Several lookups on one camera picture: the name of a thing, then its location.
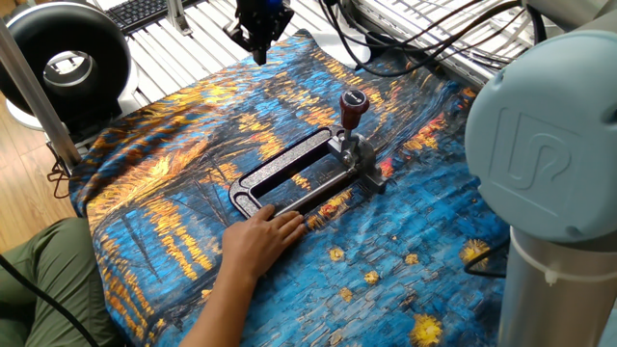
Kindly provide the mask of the person's bare hand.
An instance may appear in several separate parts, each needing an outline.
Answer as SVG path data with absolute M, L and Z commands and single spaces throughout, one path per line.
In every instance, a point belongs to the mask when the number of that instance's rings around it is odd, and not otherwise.
M 297 211 L 274 217 L 268 204 L 253 217 L 228 227 L 223 235 L 221 273 L 256 282 L 281 254 L 306 232 L 304 216 Z

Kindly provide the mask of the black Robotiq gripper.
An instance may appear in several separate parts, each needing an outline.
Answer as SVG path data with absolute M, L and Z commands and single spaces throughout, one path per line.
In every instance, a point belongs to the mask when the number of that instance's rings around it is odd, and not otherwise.
M 277 41 L 291 21 L 294 11 L 284 9 L 282 0 L 238 0 L 236 14 L 239 18 L 224 28 L 226 35 L 253 55 L 256 64 L 265 64 L 265 47 Z M 263 24 L 264 40 L 248 29 Z

